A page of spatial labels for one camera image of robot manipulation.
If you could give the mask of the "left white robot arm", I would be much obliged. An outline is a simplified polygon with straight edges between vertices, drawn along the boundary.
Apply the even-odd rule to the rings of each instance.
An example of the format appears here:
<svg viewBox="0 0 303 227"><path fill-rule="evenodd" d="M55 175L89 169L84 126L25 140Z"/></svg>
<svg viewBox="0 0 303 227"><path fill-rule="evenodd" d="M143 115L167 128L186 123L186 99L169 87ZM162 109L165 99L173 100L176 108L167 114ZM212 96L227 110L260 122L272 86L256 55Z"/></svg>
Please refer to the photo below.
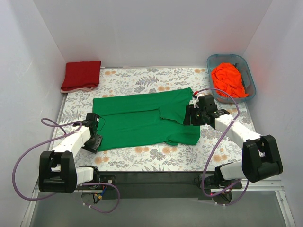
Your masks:
<svg viewBox="0 0 303 227"><path fill-rule="evenodd" d="M76 167L74 158L81 149L97 153L103 137L97 134L100 116L88 113L86 119L72 124L72 135L67 136L52 151L44 151L39 160L38 186L41 192L73 193L77 186L90 189L100 186L96 166Z"/></svg>

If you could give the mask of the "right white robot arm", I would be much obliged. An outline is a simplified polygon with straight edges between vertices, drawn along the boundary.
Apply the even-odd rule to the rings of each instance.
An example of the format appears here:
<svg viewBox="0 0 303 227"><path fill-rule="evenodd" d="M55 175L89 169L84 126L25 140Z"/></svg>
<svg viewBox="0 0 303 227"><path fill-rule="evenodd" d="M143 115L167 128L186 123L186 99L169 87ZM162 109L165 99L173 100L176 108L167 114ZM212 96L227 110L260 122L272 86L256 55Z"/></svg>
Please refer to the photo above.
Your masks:
<svg viewBox="0 0 303 227"><path fill-rule="evenodd" d="M276 139L260 135L237 122L225 109L218 109L212 95L194 95L193 102L186 106L184 125L209 125L228 137L242 149L240 163L217 166L214 175L200 176L201 185L227 187L236 180L247 179L255 183L283 172Z"/></svg>

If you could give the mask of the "green t-shirt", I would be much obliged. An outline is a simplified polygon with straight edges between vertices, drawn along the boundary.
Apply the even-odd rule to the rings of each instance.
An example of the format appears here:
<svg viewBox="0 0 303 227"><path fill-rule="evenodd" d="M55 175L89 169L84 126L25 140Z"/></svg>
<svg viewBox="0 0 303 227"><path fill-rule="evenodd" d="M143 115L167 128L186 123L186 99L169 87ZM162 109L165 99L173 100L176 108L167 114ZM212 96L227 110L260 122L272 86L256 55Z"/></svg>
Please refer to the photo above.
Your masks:
<svg viewBox="0 0 303 227"><path fill-rule="evenodd" d="M92 111L102 118L99 151L157 143L195 145L199 126L185 126L191 88L159 93L94 98Z"/></svg>

